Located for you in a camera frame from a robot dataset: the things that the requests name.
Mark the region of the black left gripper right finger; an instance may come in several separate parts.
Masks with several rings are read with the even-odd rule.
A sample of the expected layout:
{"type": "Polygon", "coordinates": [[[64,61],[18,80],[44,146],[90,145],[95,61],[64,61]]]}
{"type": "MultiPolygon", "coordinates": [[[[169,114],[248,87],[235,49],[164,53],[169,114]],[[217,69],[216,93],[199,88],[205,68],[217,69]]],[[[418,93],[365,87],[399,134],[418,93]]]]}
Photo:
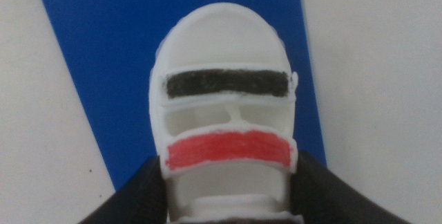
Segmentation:
{"type": "Polygon", "coordinates": [[[306,223],[407,224],[334,175],[310,153],[298,152],[291,177],[291,213],[306,223]]]}

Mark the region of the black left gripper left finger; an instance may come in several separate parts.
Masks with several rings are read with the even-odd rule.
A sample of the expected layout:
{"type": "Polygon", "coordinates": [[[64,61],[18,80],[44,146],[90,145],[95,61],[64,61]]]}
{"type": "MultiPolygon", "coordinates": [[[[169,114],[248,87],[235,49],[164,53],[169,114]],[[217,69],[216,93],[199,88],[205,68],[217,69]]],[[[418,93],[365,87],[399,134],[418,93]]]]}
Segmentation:
{"type": "Polygon", "coordinates": [[[167,214],[166,184],[154,156],[81,224],[164,224],[167,214]]]}

